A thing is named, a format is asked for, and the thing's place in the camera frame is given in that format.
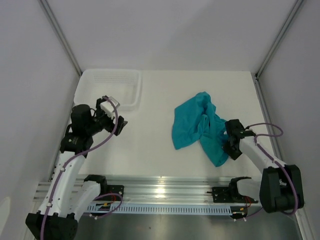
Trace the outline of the aluminium frame post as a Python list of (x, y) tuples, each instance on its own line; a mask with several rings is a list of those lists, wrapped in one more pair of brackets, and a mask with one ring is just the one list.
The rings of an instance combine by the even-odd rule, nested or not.
[(293, 25), (295, 18), (298, 16), (299, 12), (301, 11), (302, 7), (305, 4), (305, 0), (296, 0), (290, 9), (287, 17), (285, 18), (283, 24), (281, 25), (278, 33), (276, 34), (270, 48), (268, 49), (265, 57), (263, 58), (262, 63), (260, 64), (257, 72), (255, 73), (255, 78), (258, 80), (263, 72), (268, 67), (270, 61), (272, 60), (273, 56), (277, 52), (278, 48), (280, 47), (282, 41), (285, 39), (286, 34), (289, 32), (291, 26)]
[(80, 65), (72, 51), (72, 48), (65, 37), (65, 34), (47, 0), (38, 0), (37, 1), (47, 18), (48, 23), (50, 24), (54, 34), (56, 35), (66, 57), (68, 58), (69, 62), (71, 63), (73, 69), (75, 70), (76, 74), (80, 77), (82, 75), (82, 70), (80, 68)]

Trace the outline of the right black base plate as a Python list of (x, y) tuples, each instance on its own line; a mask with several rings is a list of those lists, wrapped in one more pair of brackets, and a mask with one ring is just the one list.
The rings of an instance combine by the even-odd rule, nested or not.
[(254, 198), (241, 195), (237, 190), (228, 186), (212, 187), (211, 191), (207, 191), (206, 193), (212, 195), (214, 203), (258, 203)]

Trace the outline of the right aluminium frame post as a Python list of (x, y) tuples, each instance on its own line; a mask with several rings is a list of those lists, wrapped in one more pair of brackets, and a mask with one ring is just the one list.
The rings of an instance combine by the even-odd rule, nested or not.
[(278, 33), (276, 34), (270, 48), (268, 49), (265, 57), (263, 58), (262, 63), (260, 64), (257, 72), (255, 73), (255, 78), (258, 80), (263, 72), (268, 67), (270, 61), (272, 60), (273, 56), (277, 52), (278, 48), (280, 47), (282, 41), (285, 39), (286, 34), (289, 32), (291, 26), (293, 25), (295, 18), (298, 16), (299, 12), (301, 11), (302, 7), (305, 4), (305, 0), (296, 0), (290, 9), (287, 17), (285, 18), (283, 24), (281, 25)]

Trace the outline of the left aluminium frame post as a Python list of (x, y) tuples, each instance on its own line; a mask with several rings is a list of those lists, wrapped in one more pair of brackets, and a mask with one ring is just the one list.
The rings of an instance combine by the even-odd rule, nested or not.
[(80, 65), (72, 51), (72, 48), (65, 37), (65, 34), (47, 0), (38, 0), (37, 1), (47, 18), (48, 23), (50, 24), (54, 34), (56, 35), (66, 57), (68, 58), (69, 62), (71, 63), (73, 69), (75, 70), (76, 74), (80, 77), (82, 75), (82, 70), (80, 68)]

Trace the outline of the teal t-shirt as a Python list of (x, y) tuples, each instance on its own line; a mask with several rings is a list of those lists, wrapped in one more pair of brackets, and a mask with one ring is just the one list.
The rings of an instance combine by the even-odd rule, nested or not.
[(197, 93), (174, 109), (171, 138), (176, 150), (198, 141), (211, 163), (220, 167), (229, 157), (223, 150), (228, 135), (226, 120), (218, 116), (216, 110), (207, 92)]

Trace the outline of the white plastic basket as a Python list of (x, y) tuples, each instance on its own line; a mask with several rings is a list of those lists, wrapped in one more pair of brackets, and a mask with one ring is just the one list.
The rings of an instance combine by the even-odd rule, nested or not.
[(87, 69), (79, 79), (73, 103), (94, 108), (102, 96), (113, 97), (121, 112), (139, 108), (142, 93), (142, 73), (133, 69)]

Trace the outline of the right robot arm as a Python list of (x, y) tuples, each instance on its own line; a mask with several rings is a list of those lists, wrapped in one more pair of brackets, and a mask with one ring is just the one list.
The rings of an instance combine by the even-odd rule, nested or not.
[(244, 127), (239, 119), (225, 122), (228, 139), (223, 151), (232, 159), (247, 156), (260, 171), (260, 177), (232, 178), (228, 196), (234, 202), (243, 198), (258, 201), (265, 212), (294, 215), (304, 207), (301, 171), (295, 164), (286, 164), (270, 153), (258, 140), (259, 134), (250, 126)]

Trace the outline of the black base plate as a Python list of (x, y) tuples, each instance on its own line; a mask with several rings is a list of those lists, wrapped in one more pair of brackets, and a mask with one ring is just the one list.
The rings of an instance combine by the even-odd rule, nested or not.
[(258, 203), (254, 198), (241, 195), (237, 190), (228, 186), (212, 187), (211, 191), (207, 191), (206, 193), (212, 195), (214, 203)]
[[(124, 196), (124, 189), (125, 189), (124, 185), (108, 185), (104, 194), (110, 194), (110, 193), (119, 194), (123, 197)], [(104, 196), (104, 197), (100, 198), (99, 200), (100, 201), (107, 201), (107, 202), (116, 202), (116, 201), (120, 201), (120, 197), (117, 195), (108, 195), (108, 196)]]

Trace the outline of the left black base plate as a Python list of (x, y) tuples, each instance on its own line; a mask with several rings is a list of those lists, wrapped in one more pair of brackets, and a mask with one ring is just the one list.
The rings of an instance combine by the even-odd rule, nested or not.
[[(108, 185), (104, 194), (110, 194), (110, 193), (119, 194), (123, 197), (124, 196), (124, 189), (125, 189), (124, 185)], [(116, 202), (116, 201), (120, 201), (120, 197), (117, 195), (108, 195), (108, 196), (104, 196), (104, 197), (100, 198), (99, 200), (100, 201), (107, 201), (107, 202)]]

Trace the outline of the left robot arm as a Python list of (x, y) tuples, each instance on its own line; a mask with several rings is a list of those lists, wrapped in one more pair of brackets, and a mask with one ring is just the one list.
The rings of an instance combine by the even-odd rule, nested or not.
[(106, 177), (96, 174), (88, 175), (77, 194), (71, 196), (88, 154), (118, 136), (128, 123), (119, 115), (119, 105), (105, 95), (97, 99), (95, 109), (87, 104), (72, 108), (50, 187), (37, 212), (29, 213), (25, 220), (36, 240), (73, 240), (91, 202), (107, 197), (123, 202), (123, 194), (112, 192)]

